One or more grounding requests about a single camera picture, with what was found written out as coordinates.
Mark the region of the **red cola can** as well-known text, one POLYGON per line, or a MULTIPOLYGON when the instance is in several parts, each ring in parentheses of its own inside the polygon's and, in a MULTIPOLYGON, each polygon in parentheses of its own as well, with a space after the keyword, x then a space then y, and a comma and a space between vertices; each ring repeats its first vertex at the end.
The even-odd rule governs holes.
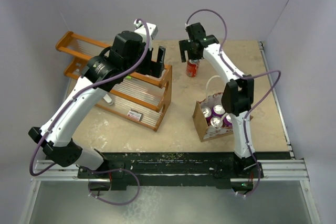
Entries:
POLYGON ((188 60, 186 65, 186 74, 188 77, 197 76, 198 69, 200 66, 199 60, 188 60))
POLYGON ((209 121, 209 125, 211 127, 216 128, 216 129, 222 128, 223 127, 223 120, 218 116, 213 116, 209 121))

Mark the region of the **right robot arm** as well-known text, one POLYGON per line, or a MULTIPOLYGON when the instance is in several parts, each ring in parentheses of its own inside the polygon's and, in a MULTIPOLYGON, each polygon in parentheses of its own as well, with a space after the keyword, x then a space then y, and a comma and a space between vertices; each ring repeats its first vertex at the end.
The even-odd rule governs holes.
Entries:
POLYGON ((261 175, 251 141, 250 110, 254 102, 254 80, 240 71, 223 52, 222 46, 213 35, 192 32, 188 39, 179 41, 181 61, 206 59, 225 82, 221 103, 233 123, 234 173, 246 177, 255 170, 261 175))

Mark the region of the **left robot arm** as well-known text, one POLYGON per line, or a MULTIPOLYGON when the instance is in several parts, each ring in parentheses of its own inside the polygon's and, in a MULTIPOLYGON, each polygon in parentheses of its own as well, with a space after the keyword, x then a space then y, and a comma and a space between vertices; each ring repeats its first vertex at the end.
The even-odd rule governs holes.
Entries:
POLYGON ((164 47, 159 47, 157 60, 152 61, 152 40, 157 35, 157 26, 139 19, 134 24, 134 31, 117 34, 111 46, 90 58, 57 112, 41 127, 29 130, 28 135, 54 164, 87 167, 96 178, 107 174, 108 160, 103 154, 80 146, 72 137, 89 111, 127 76, 135 72, 161 77, 164 47))

